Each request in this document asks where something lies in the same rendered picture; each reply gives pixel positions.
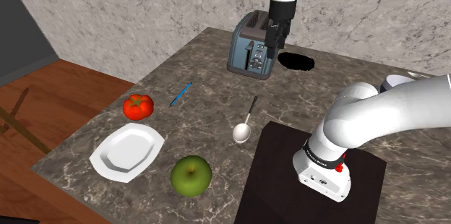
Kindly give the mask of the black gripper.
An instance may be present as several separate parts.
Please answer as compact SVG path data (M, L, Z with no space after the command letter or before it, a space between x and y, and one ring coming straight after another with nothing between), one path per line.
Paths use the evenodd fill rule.
M275 1L270 0L269 21L265 35L265 46L267 47L267 58L274 59L275 49L285 48L285 40L290 32L290 21L294 18L296 12L296 0L294 1ZM280 26L280 36L278 39L278 24Z

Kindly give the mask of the blue-grey two-slot toaster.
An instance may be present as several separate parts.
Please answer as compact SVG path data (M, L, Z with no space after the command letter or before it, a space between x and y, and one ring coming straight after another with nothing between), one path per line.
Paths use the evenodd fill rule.
M247 77L266 80L270 77L278 48L268 56L265 45L268 12L255 10L248 13L233 31L227 70Z

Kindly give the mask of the blue pen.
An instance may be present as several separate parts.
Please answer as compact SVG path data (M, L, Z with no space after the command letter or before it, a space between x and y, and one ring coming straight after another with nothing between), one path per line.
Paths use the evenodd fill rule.
M171 103L169 104L169 108L173 107L176 102L179 100L179 98L189 89L189 87L192 85L192 82L188 83L184 89L171 101Z

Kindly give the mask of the red tomato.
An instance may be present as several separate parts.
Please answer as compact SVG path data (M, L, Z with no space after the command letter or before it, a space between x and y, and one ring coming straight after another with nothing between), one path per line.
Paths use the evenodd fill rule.
M128 119L139 121L153 113L154 102L148 95L133 94L124 101L122 109Z

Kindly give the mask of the green apple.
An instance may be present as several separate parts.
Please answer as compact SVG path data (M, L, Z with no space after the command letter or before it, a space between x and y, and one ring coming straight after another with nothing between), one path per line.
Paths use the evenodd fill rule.
M185 197L200 195L212 179L209 163L198 155L189 155L178 160L171 171L171 185Z

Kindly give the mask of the white octagonal plate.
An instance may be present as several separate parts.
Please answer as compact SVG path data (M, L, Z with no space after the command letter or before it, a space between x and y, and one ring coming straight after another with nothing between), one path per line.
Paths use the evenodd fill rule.
M108 135L89 160L102 177L128 183L156 159L164 142L152 127L128 123Z

